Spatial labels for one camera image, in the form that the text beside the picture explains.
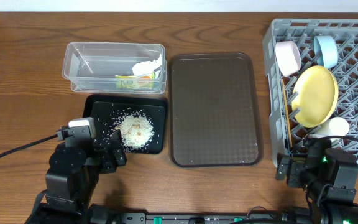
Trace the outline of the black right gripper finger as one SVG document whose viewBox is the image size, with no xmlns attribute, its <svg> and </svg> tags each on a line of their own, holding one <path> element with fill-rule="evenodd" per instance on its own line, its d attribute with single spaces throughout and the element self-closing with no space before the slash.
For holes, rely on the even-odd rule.
<svg viewBox="0 0 358 224">
<path fill-rule="evenodd" d="M 290 157 L 288 155 L 285 154 L 277 154 L 277 164 L 278 165 L 284 165 L 284 164 L 289 164 L 290 163 Z"/>
<path fill-rule="evenodd" d="M 284 179 L 286 177 L 286 174 L 287 174 L 287 170 L 288 170 L 288 165 L 287 164 L 278 165 L 276 175 L 275 175 L 275 179 L 284 181 Z"/>
</svg>

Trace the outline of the rice leftovers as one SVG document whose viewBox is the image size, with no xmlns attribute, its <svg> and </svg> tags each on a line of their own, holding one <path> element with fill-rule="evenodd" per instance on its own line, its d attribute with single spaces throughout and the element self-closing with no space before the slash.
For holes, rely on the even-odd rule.
<svg viewBox="0 0 358 224">
<path fill-rule="evenodd" d="M 119 131 L 124 149 L 128 151 L 146 150 L 155 135 L 154 124 L 145 109 L 133 110 L 128 107 L 114 110 L 110 120 L 103 122 L 103 125 L 108 126 L 108 130 L 103 131 L 103 140 L 111 139 Z"/>
</svg>

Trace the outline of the wooden chopstick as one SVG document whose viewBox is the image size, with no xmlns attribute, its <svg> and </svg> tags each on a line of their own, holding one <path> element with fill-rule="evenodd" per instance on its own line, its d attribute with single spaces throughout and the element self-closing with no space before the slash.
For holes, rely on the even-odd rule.
<svg viewBox="0 0 358 224">
<path fill-rule="evenodd" d="M 289 119 L 289 112 L 288 112 L 287 94 L 286 94 L 285 88 L 283 89 L 283 99 L 284 99 L 284 107 L 285 107 L 286 121 L 287 121 L 289 148 L 291 149 L 293 147 L 293 143 L 292 143 L 290 119 Z"/>
<path fill-rule="evenodd" d="M 289 132 L 288 135 L 290 135 L 291 129 L 290 129 L 290 119 L 289 119 L 289 113 L 288 113 L 287 92 L 286 92 L 286 88 L 285 88 L 285 82 L 283 79 L 282 79 L 282 87 L 283 87 L 283 100 L 284 100 L 285 115 L 286 115 L 286 121 L 287 121 L 287 131 Z"/>
</svg>

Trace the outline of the white green cup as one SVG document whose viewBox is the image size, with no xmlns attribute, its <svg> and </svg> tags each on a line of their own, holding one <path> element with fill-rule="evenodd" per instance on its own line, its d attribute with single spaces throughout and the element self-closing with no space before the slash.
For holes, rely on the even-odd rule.
<svg viewBox="0 0 358 224">
<path fill-rule="evenodd" d="M 345 136 L 349 130 L 349 123 L 344 118 L 334 117 L 321 124 L 313 134 L 318 137 Z"/>
</svg>

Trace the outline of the pandan cake wrapper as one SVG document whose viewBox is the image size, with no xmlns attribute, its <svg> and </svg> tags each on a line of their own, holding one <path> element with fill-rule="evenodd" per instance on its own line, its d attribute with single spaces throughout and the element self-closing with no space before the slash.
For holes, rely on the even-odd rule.
<svg viewBox="0 0 358 224">
<path fill-rule="evenodd" d="M 146 75 L 126 75 L 126 76 L 116 76 L 119 81 L 116 83 L 116 88 L 118 89 L 151 89 L 154 87 L 155 73 L 149 73 Z"/>
</svg>

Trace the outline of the white tissue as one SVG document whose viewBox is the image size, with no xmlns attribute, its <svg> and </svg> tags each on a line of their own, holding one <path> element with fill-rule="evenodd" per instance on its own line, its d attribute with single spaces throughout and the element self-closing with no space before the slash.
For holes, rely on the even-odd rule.
<svg viewBox="0 0 358 224">
<path fill-rule="evenodd" d="M 132 72 L 134 75 L 148 75 L 150 73 L 160 70 L 162 66 L 163 57 L 160 54 L 159 58 L 153 61 L 144 61 L 135 64 L 132 67 Z"/>
</svg>

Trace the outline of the yellow plate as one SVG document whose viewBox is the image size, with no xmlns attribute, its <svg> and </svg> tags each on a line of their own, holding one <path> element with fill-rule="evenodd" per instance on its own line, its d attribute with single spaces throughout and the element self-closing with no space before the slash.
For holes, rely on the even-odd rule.
<svg viewBox="0 0 358 224">
<path fill-rule="evenodd" d="M 339 87 L 335 76 L 320 65 L 306 69 L 293 88 L 296 97 L 291 102 L 295 119 L 306 127 L 313 128 L 327 121 L 336 108 Z"/>
</svg>

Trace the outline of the pink bowl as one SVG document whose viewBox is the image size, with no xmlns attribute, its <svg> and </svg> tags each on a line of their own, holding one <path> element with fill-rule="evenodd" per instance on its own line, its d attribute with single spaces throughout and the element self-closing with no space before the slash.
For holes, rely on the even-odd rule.
<svg viewBox="0 0 358 224">
<path fill-rule="evenodd" d="M 278 67 L 284 77 L 293 75 L 300 70 L 300 52 L 294 42 L 277 42 L 275 45 L 275 56 Z"/>
</svg>

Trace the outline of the blue bowl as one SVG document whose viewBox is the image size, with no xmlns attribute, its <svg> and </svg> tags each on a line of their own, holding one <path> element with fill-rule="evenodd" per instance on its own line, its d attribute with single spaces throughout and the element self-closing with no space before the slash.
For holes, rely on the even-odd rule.
<svg viewBox="0 0 358 224">
<path fill-rule="evenodd" d="M 333 37 L 321 35 L 315 36 L 313 38 L 313 45 L 318 65 L 327 69 L 337 65 L 339 56 L 337 45 Z"/>
</svg>

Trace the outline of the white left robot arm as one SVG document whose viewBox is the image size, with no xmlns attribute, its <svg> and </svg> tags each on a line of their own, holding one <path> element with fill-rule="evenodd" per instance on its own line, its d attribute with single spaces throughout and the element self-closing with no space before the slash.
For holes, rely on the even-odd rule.
<svg viewBox="0 0 358 224">
<path fill-rule="evenodd" d="M 47 188 L 35 199 L 27 223 L 122 223 L 119 212 L 90 202 L 101 174 L 127 162 L 120 131 L 94 146 L 87 126 L 57 131 L 60 144 L 49 159 Z"/>
</svg>

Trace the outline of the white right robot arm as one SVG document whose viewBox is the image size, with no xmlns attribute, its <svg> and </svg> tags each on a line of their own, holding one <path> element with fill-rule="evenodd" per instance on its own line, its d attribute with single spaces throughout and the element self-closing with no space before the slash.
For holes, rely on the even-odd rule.
<svg viewBox="0 0 358 224">
<path fill-rule="evenodd" d="M 293 207 L 277 215 L 280 223 L 358 223 L 357 159 L 349 152 L 332 147 L 332 139 L 349 136 L 326 136 L 304 140 L 305 156 L 277 154 L 275 178 L 285 180 L 289 188 L 305 191 L 306 208 Z"/>
</svg>

